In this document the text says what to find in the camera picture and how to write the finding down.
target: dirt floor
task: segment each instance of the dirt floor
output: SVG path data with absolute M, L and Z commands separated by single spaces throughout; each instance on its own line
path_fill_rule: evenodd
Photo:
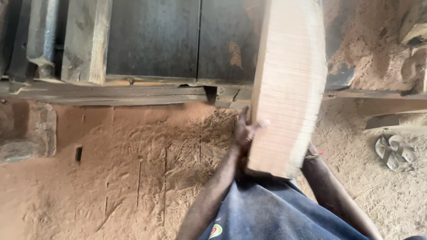
M 358 104 L 324 101 L 313 142 L 385 239 L 426 235 L 427 135 L 401 132 L 419 161 L 392 172 L 372 148 L 385 130 L 364 131 Z M 2 240 L 174 239 L 232 140 L 236 114 L 202 103 L 55 109 L 55 157 L 0 167 Z

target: sawdust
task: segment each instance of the sawdust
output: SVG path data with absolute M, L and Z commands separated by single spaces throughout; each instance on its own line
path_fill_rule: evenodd
M 329 5 L 334 10 L 341 1 L 329 2 L 333 2 Z M 402 74 L 415 71 L 414 65 L 418 63 L 409 64 L 407 59 L 412 50 L 398 43 L 399 1 L 359 0 L 348 1 L 348 4 L 354 15 L 343 28 L 345 36 L 339 50 L 328 62 L 330 72 L 335 73 L 342 63 L 354 67 L 354 89 L 411 89 L 416 78 Z
M 232 54 L 230 65 L 236 65 L 243 70 L 239 45 L 237 45 L 235 42 L 230 42 L 230 45 L 228 46 L 228 52 Z
M 232 140 L 236 113 L 201 103 L 55 109 L 56 156 L 0 167 L 0 239 L 174 239 Z M 372 148 L 384 131 L 365 124 L 353 99 L 325 101 L 313 142 L 385 239 L 427 234 L 427 137 L 402 134 L 419 162 L 395 173 Z

